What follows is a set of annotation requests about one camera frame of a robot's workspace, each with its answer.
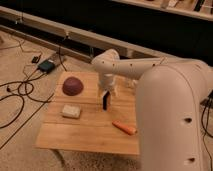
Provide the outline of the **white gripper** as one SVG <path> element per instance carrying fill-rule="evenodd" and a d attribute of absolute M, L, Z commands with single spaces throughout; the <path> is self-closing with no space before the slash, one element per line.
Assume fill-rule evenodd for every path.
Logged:
<path fill-rule="evenodd" d="M 115 76 L 113 74 L 99 75 L 99 97 L 103 98 L 107 91 L 112 90 L 112 95 L 117 96 L 117 88 L 115 87 Z"/>

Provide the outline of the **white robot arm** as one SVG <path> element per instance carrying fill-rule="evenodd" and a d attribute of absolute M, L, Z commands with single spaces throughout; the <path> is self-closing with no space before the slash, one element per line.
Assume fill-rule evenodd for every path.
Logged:
<path fill-rule="evenodd" d="M 213 68 L 179 57 L 123 59 L 109 49 L 92 60 L 100 74 L 137 82 L 142 171 L 204 171 L 200 103 L 213 91 Z"/>

